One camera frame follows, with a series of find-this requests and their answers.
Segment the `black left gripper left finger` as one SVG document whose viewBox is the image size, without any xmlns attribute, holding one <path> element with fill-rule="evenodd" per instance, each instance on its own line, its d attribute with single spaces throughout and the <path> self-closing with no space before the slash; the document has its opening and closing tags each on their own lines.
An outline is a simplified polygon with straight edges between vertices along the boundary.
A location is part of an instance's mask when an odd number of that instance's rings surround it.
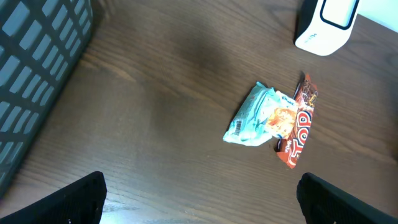
<svg viewBox="0 0 398 224">
<path fill-rule="evenodd" d="M 95 171 L 1 218 L 1 224 L 99 224 L 106 194 L 104 175 Z"/>
</svg>

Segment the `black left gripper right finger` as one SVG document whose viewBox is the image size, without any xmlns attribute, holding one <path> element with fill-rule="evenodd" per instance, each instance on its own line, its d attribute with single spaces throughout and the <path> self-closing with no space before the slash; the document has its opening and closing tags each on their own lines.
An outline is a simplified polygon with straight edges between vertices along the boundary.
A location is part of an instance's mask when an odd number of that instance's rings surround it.
<svg viewBox="0 0 398 224">
<path fill-rule="evenodd" d="M 397 219 L 312 173 L 297 185 L 297 200 L 307 223 L 393 223 Z"/>
</svg>

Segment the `teal snack packet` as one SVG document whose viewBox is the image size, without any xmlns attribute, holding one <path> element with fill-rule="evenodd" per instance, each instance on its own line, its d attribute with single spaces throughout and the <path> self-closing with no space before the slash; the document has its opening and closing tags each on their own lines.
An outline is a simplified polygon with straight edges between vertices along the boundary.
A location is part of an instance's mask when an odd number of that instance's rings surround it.
<svg viewBox="0 0 398 224">
<path fill-rule="evenodd" d="M 260 146 L 272 139 L 272 135 L 265 130 L 269 115 L 261 114 L 269 90 L 262 83 L 256 83 L 230 122 L 223 141 L 244 146 Z"/>
</svg>

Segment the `orange Top chocolate bar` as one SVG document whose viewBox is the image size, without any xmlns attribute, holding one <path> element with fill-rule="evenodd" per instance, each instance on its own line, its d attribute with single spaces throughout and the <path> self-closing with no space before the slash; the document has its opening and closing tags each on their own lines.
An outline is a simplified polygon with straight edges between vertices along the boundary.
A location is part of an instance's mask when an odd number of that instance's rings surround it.
<svg viewBox="0 0 398 224">
<path fill-rule="evenodd" d="M 308 139 L 317 98 L 317 86 L 311 81 L 310 75 L 306 73 L 294 94 L 294 100 L 298 103 L 298 111 L 292 132 L 287 139 L 280 139 L 277 145 L 277 156 L 291 169 L 297 165 Z"/>
</svg>

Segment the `grey plastic mesh basket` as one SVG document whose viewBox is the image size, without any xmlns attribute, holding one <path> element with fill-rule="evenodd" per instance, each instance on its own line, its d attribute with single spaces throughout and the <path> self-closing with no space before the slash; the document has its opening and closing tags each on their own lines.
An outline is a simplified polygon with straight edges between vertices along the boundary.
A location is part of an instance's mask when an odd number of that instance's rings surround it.
<svg viewBox="0 0 398 224">
<path fill-rule="evenodd" d="M 1 193 L 91 37 L 91 0 L 1 1 Z"/>
</svg>

